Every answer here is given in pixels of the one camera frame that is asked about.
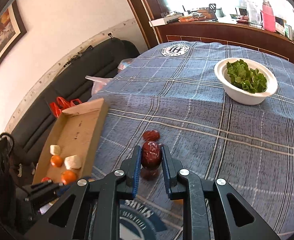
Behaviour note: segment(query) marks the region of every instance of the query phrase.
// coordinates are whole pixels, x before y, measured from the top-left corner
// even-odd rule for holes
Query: wooden cabinet
[[[172,23],[156,27],[162,43],[168,41],[219,42],[268,53],[294,63],[294,42],[244,24],[220,22]]]

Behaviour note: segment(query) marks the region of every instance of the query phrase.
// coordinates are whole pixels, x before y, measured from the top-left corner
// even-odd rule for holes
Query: white bowl
[[[230,77],[227,75],[227,62],[233,63],[240,59],[245,61],[248,64],[249,68],[253,68],[253,69],[258,68],[259,72],[264,74],[264,76],[267,79],[267,89],[265,92],[252,94],[240,88],[237,88],[230,83]],[[264,67],[262,64],[247,58],[231,57],[231,58],[226,58],[219,61],[215,65],[215,75],[223,84],[225,92],[227,93],[228,96],[230,96],[232,99],[234,99],[235,101],[241,104],[249,105],[249,106],[257,105],[263,102],[266,97],[274,94],[278,87],[277,80],[269,69]]]

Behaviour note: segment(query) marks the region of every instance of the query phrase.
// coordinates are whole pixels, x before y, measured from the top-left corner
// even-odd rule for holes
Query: tomato
[[[63,184],[67,185],[77,180],[77,175],[73,171],[67,170],[62,172],[61,176]]]
[[[49,177],[44,177],[44,178],[41,179],[41,182],[45,182],[45,181],[47,181],[47,180],[51,180],[51,178],[49,178]]]
[[[63,165],[63,159],[60,156],[58,156],[58,155],[53,155],[50,158],[50,163],[54,167],[61,167]]]

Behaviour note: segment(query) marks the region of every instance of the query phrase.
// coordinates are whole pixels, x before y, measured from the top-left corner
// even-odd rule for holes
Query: red plastic bag
[[[73,99],[70,102],[68,102],[65,98],[57,97],[56,101],[58,104],[56,102],[52,102],[49,104],[49,108],[56,118],[59,117],[59,115],[62,113],[63,110],[65,110],[71,106],[76,106],[76,104],[74,102],[78,102],[79,104],[82,103],[78,98]]]

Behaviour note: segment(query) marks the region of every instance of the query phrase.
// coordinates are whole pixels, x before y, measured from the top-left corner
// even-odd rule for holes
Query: cardboard tray
[[[61,182],[61,173],[66,168],[64,164],[59,168],[50,164],[51,144],[60,146],[60,156],[63,159],[72,155],[81,158],[82,167],[73,170],[78,178],[90,176],[108,109],[104,98],[99,98],[63,110],[40,154],[33,184],[41,182],[43,177],[49,177],[55,183]]]

